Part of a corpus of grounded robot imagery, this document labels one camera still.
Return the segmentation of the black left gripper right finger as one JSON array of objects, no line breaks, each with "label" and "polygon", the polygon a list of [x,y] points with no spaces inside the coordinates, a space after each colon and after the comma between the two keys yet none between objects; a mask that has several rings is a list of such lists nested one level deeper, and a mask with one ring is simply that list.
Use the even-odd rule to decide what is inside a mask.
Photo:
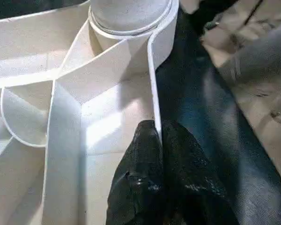
[{"label": "black left gripper right finger", "polygon": [[196,138],[164,121],[163,167],[168,196],[187,225],[237,225],[227,192]]}]

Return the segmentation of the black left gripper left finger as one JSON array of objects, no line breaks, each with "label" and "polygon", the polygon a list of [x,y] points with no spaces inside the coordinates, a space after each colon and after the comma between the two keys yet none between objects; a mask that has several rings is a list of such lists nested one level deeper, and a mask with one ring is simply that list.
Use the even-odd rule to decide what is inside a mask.
[{"label": "black left gripper left finger", "polygon": [[138,124],[114,173],[107,203],[108,225],[163,223],[163,153],[153,120]]}]

